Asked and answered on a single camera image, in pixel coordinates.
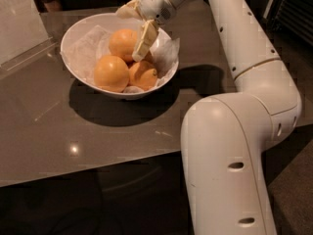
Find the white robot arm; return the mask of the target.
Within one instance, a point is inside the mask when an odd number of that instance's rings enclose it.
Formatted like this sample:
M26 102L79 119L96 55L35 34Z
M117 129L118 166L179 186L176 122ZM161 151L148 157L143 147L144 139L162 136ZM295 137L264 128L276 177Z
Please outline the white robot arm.
M142 60L157 30L192 0L131 0L117 10L142 21L132 54ZM208 0L234 80L233 93L197 101L181 127L181 154L195 235L277 235L261 155L301 115L289 71L245 0Z

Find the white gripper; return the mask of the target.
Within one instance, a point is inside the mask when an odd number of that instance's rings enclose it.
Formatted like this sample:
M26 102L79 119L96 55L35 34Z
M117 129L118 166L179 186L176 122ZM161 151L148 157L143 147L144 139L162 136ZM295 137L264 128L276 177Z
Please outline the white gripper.
M134 18L145 21L139 26L137 40L132 53L135 62L142 61L158 37L158 26L167 24L176 16L170 0L131 0L115 12L121 19Z

